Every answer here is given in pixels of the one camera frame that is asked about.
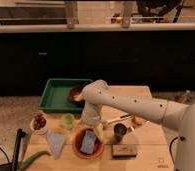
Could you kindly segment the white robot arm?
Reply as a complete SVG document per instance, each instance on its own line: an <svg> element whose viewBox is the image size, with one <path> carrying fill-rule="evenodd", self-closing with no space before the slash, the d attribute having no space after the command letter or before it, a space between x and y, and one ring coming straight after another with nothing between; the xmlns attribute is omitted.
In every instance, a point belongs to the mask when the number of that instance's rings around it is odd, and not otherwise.
<svg viewBox="0 0 195 171"><path fill-rule="evenodd" d="M102 120L102 107L109 106L176 131L174 171L195 171L195 103L187 105L113 93L104 80L86 85L82 96L85 106L81 119L89 126L96 127Z"/></svg>

